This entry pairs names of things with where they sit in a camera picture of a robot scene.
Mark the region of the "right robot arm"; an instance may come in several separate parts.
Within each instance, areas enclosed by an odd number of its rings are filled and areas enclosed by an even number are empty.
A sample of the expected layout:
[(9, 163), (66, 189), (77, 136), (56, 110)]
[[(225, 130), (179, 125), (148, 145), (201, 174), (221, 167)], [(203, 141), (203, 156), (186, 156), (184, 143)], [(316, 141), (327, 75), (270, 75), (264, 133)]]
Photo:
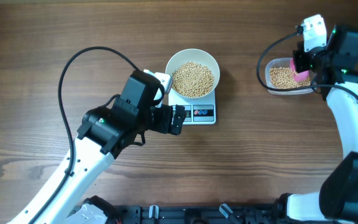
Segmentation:
[(358, 29), (337, 24), (328, 37), (322, 22), (304, 22), (295, 33), (304, 39), (293, 53), (295, 68), (315, 72), (316, 87), (336, 120), (344, 158), (318, 192), (288, 195), (283, 216), (358, 223)]

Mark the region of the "pink measuring scoop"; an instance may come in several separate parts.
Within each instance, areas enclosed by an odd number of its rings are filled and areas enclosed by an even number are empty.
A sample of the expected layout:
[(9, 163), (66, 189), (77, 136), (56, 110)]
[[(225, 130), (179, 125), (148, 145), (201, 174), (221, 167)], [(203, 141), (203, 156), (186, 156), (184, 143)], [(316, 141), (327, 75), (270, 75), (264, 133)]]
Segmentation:
[(296, 70), (295, 70), (295, 63), (294, 63), (294, 60), (291, 59), (290, 60), (290, 68), (292, 69), (293, 71), (293, 79), (294, 81), (296, 82), (301, 82), (303, 80), (306, 80), (308, 77), (309, 77), (309, 71), (304, 71), (304, 72), (300, 72), (298, 73)]

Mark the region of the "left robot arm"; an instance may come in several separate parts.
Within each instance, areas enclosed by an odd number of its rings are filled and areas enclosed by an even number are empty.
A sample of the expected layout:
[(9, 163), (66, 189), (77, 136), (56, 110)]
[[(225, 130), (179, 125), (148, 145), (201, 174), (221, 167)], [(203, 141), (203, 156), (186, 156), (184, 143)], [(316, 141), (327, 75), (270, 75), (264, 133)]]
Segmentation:
[(112, 107), (89, 110), (73, 141), (73, 152), (48, 179), (13, 223), (61, 223), (95, 179), (123, 149), (136, 145), (147, 130), (179, 135), (185, 119), (183, 106), (162, 104), (173, 77), (165, 73), (133, 71)]

